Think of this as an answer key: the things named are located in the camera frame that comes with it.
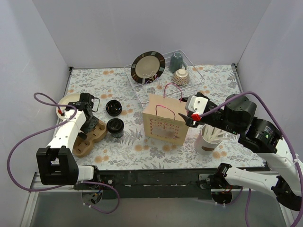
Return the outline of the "black plastic lid stack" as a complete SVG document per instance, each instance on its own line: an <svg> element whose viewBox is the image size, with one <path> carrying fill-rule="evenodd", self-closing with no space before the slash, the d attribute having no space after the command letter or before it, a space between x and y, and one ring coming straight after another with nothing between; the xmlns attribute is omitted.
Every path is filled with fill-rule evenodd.
<svg viewBox="0 0 303 227"><path fill-rule="evenodd" d="M110 100L106 104L106 112L110 116L118 116L122 112L122 105L117 100Z"/></svg>

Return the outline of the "black cup lid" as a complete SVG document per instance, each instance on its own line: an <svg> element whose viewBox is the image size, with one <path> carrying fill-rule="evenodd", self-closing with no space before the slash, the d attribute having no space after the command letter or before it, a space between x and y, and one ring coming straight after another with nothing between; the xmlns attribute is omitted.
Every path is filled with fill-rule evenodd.
<svg viewBox="0 0 303 227"><path fill-rule="evenodd" d="M124 130L124 122L119 118L110 119L107 122L107 130L110 133L120 133Z"/></svg>

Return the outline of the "brown cardboard cup carrier stack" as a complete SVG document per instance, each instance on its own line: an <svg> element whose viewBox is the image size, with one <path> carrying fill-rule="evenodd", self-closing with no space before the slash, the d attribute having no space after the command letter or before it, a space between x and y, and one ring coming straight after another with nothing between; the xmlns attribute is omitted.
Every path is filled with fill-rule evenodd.
<svg viewBox="0 0 303 227"><path fill-rule="evenodd" d="M94 148L95 143L100 142L107 135L106 124L99 120L94 129L87 134L87 138L84 140L81 137L77 137L73 146L72 153L76 157L87 156Z"/></svg>

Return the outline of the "dark translucent takeout cup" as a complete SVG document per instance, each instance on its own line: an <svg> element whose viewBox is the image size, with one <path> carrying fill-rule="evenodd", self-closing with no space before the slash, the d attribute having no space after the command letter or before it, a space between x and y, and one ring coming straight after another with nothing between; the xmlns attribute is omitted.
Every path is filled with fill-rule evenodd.
<svg viewBox="0 0 303 227"><path fill-rule="evenodd" d="M111 133L112 137L114 137L116 139L121 138L124 135L123 130L122 131L111 131L110 133Z"/></svg>

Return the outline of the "paper bag pink handles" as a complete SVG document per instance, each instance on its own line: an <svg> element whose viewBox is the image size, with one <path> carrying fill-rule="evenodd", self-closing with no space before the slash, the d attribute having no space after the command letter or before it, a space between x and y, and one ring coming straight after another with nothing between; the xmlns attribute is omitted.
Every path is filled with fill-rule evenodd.
<svg viewBox="0 0 303 227"><path fill-rule="evenodd" d="M145 136L183 145L188 126L179 115L187 115L182 98L181 91L176 99L166 97L165 93L149 94L149 103L142 111Z"/></svg>

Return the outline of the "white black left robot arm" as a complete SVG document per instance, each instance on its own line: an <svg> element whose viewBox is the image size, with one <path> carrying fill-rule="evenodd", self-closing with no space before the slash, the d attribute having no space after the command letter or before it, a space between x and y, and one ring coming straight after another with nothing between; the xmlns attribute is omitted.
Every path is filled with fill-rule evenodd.
<svg viewBox="0 0 303 227"><path fill-rule="evenodd" d="M65 106L66 120L46 148L39 148L36 159L40 179L44 185L74 185L84 183L90 189L100 186L101 178L93 166L77 165L72 149L76 139L85 140L99 121L93 116L94 96L81 93L78 101Z"/></svg>

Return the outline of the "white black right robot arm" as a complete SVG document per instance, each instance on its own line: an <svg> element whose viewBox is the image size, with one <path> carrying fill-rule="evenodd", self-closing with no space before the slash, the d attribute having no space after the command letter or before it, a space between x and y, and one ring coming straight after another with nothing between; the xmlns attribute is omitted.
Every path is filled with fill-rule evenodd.
<svg viewBox="0 0 303 227"><path fill-rule="evenodd" d="M220 189L240 186L262 192L283 206L300 211L303 205L302 162L295 155L289 139L276 120L255 117L257 105L247 98L248 92L233 94L223 104L216 105L198 92L181 98L187 114L181 114L186 126L210 125L238 135L238 143L266 160L278 176L265 176L221 163L213 175L201 180L205 188Z"/></svg>

